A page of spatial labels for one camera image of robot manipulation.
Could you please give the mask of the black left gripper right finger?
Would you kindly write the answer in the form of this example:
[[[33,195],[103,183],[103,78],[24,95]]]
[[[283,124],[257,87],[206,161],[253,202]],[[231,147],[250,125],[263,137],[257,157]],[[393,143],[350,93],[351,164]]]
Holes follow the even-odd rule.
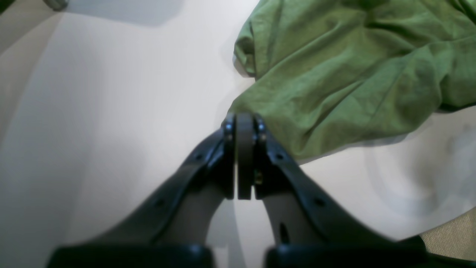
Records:
[[[423,246],[393,242],[343,209],[287,154],[257,115],[244,114],[244,190],[262,200],[276,246],[267,268],[432,268]]]

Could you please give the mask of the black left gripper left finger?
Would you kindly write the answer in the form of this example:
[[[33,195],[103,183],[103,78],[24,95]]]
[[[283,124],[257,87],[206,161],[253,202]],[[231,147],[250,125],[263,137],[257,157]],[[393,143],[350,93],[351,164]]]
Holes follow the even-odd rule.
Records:
[[[244,199],[244,115],[229,114],[173,175],[113,228],[58,248],[49,268],[212,268],[205,246],[223,200]]]

